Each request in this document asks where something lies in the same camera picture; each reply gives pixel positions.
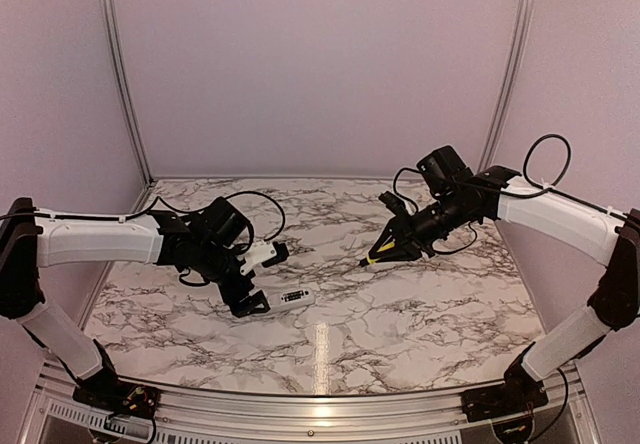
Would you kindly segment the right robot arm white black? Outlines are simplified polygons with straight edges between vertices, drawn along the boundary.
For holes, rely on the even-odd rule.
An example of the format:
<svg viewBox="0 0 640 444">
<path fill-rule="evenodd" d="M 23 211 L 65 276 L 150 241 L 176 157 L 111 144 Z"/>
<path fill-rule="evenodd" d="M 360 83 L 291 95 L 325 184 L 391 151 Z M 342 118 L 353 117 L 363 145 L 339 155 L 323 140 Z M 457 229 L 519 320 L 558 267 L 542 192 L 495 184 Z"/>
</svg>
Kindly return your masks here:
<svg viewBox="0 0 640 444">
<path fill-rule="evenodd" d="M 522 351 L 505 371 L 503 383 L 467 390 L 461 397 L 470 422 L 531 413 L 548 402 L 544 379 L 637 319 L 639 212 L 606 210 L 557 190 L 554 183 L 538 184 L 499 165 L 473 173 L 451 146 L 431 152 L 416 171 L 434 203 L 409 213 L 403 197 L 381 194 L 393 216 L 360 266 L 433 257 L 436 241 L 490 219 L 533 229 L 605 268 L 587 303 Z"/>
</svg>

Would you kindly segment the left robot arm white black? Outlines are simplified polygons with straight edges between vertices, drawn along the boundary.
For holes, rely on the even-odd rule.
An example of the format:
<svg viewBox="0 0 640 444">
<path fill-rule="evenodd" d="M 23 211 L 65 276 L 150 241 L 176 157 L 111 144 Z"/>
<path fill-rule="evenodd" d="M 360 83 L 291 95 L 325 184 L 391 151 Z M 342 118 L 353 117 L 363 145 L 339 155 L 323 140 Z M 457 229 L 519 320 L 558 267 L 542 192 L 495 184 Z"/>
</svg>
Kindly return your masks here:
<svg viewBox="0 0 640 444">
<path fill-rule="evenodd" d="M 121 380 L 106 350 L 86 336 L 39 285 L 42 268 L 79 262 L 123 261 L 173 266 L 198 273 L 203 285 L 217 285 L 236 317 L 266 313 L 265 294 L 252 282 L 257 265 L 285 261 L 285 244 L 237 243 L 253 226 L 227 199 L 178 215 L 147 209 L 133 215 L 72 215 L 14 201 L 1 225 L 1 314 L 17 321 L 49 349 L 76 384 L 75 401 L 116 415 L 149 419 L 160 392 Z"/>
</svg>

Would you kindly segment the white remote control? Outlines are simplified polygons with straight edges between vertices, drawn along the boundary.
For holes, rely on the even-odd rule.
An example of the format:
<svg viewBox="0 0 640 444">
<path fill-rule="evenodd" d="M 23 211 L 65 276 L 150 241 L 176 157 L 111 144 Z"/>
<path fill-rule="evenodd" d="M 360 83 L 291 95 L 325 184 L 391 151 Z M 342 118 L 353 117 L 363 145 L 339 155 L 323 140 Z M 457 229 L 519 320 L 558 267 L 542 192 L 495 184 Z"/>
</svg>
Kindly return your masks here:
<svg viewBox="0 0 640 444">
<path fill-rule="evenodd" d="M 267 297 L 273 312 L 285 312 L 311 306 L 315 303 L 315 294 L 306 288 L 271 293 Z"/>
</svg>

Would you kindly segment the yellow screwdriver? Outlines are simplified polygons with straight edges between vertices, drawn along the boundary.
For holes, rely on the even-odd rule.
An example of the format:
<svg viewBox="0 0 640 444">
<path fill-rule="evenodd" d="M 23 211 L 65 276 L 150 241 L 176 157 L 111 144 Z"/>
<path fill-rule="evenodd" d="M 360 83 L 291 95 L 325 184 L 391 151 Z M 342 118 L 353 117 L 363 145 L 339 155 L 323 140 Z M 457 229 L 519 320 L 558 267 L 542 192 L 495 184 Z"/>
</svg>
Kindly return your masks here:
<svg viewBox="0 0 640 444">
<path fill-rule="evenodd" d="M 375 254 L 378 255 L 380 253 L 384 253 L 390 249 L 393 249 L 395 247 L 395 244 L 393 242 L 385 244 L 381 247 L 379 247 L 376 251 Z M 366 267 L 369 265 L 373 265 L 375 263 L 377 263 L 380 260 L 380 257 L 376 256 L 376 257 L 371 257 L 369 254 L 367 254 L 363 259 L 361 259 L 358 263 L 358 265 L 360 267 Z"/>
</svg>

